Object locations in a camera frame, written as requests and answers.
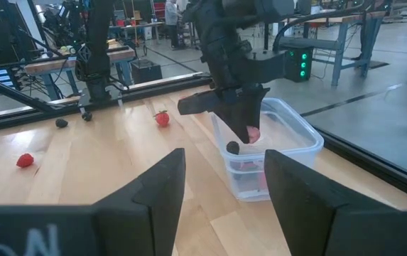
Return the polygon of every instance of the concrete floor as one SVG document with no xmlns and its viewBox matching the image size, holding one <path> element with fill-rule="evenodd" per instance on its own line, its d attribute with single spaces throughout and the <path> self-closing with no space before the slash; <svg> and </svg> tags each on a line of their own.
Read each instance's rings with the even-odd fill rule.
<svg viewBox="0 0 407 256">
<path fill-rule="evenodd" d="M 318 31 L 318 38 L 335 39 L 337 26 Z M 259 30 L 242 32 L 242 38 L 250 40 L 255 48 L 263 47 Z M 347 41 L 345 56 L 359 55 L 359 29 L 351 41 Z M 162 66 L 163 77 L 173 77 L 208 71 L 200 62 L 201 52 L 192 48 L 172 50 L 169 41 L 147 41 L 150 48 L 146 58 Z M 307 82 L 294 83 L 279 79 L 266 84 L 271 88 L 269 97 L 280 97 L 307 120 L 328 132 L 342 137 L 357 146 L 385 158 L 407 169 L 407 23 L 384 24 L 381 26 L 372 60 L 389 65 L 369 71 L 367 78 L 361 78 L 357 69 L 343 70 L 339 85 L 330 85 L 332 66 L 313 62 L 313 76 Z M 71 93 L 65 81 L 58 86 L 65 95 Z M 327 106 L 367 95 L 364 99 L 322 110 Z M 46 96 L 33 91 L 33 96 L 46 100 Z M 19 106 L 0 96 L 0 110 Z"/>
</svg>

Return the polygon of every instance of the black metal frame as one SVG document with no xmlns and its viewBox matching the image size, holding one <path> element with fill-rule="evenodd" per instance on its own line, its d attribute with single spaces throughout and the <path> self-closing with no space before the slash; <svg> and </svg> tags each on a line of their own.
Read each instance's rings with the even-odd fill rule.
<svg viewBox="0 0 407 256">
<path fill-rule="evenodd" d="M 197 74 L 177 80 L 160 81 L 154 84 L 140 86 L 138 88 L 130 89 L 129 91 L 122 92 L 121 100 L 123 102 L 130 102 L 133 100 L 140 100 L 147 97 L 162 95 L 169 92 L 189 89 L 201 85 L 208 85 L 212 82 L 212 78 L 208 74 Z M 67 114 L 74 114 L 80 111 L 78 101 L 67 102 L 63 104 L 49 104 L 42 100 L 33 99 L 21 92 L 6 87 L 0 83 L 0 93 L 22 102 L 25 105 L 32 107 L 31 110 L 24 110 L 20 112 L 13 112 L 9 114 L 0 115 L 0 129 L 15 127 L 22 124 L 37 122 L 45 119 L 61 117 Z M 98 110 L 101 108 L 115 105 L 117 99 L 106 102 L 97 102 L 85 106 L 86 111 Z"/>
<path fill-rule="evenodd" d="M 325 140 L 325 148 L 407 193 L 407 170 L 324 129 L 314 128 Z"/>
</svg>

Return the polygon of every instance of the plastic container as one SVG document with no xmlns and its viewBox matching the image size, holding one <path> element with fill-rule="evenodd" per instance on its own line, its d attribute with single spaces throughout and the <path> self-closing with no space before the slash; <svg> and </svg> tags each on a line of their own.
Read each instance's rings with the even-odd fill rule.
<svg viewBox="0 0 407 256">
<path fill-rule="evenodd" d="M 261 103 L 261 136 L 254 144 L 243 144 L 215 114 L 212 123 L 232 193 L 241 201 L 269 200 L 264 173 L 267 149 L 313 167 L 315 155 L 323 148 L 323 138 L 295 110 L 276 98 L 264 98 Z M 231 141 L 239 144 L 239 155 L 227 151 Z"/>
</svg>

